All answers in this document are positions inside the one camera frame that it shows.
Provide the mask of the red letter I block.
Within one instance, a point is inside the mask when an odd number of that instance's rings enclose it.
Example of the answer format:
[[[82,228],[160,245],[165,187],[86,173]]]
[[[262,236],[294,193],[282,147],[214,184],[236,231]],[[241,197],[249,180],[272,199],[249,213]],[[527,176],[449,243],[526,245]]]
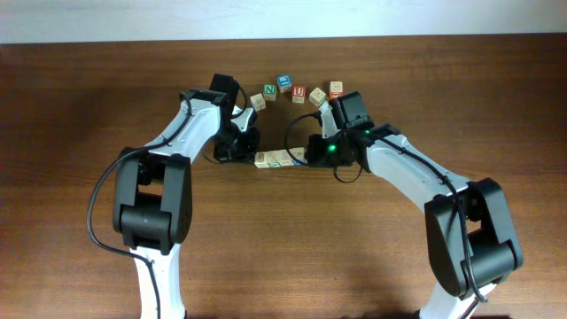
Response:
[[[281,167],[282,166],[281,151],[277,150],[277,151],[267,152],[266,161],[269,167]]]

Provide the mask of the blue letter D block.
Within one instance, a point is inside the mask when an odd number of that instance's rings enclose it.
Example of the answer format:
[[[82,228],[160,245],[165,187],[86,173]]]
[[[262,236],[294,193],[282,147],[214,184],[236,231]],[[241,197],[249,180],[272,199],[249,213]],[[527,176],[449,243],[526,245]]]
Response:
[[[296,147],[290,149],[293,158],[291,159],[294,166],[301,166],[302,164],[307,164],[307,160],[305,158],[305,147]]]

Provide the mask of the ice cream cone block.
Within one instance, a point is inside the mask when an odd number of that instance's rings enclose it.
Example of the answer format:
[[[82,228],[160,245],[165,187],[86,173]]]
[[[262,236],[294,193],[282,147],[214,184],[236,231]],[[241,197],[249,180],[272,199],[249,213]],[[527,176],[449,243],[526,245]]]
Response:
[[[286,150],[279,150],[278,163],[282,167],[294,166],[294,161]]]

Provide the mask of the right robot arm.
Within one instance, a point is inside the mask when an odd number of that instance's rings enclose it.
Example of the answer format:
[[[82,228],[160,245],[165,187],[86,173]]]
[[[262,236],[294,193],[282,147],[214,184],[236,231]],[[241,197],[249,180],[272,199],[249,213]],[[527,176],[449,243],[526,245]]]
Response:
[[[424,214],[436,284],[419,318],[469,318],[487,295],[524,264],[502,187],[473,182],[418,151],[390,124],[376,125],[357,91],[319,105],[322,128],[311,135],[311,167],[350,166],[384,179]]]

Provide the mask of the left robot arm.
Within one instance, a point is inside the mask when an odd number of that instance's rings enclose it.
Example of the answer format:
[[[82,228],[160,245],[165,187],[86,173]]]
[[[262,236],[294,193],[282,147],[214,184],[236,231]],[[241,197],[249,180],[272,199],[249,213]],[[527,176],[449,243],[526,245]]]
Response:
[[[120,154],[113,201],[113,228],[136,264],[143,318],[184,318],[179,253],[192,217],[191,164],[207,142],[221,163],[254,161],[260,132],[257,114],[238,107],[245,92],[227,74],[208,89],[179,96],[167,127],[140,150]]]

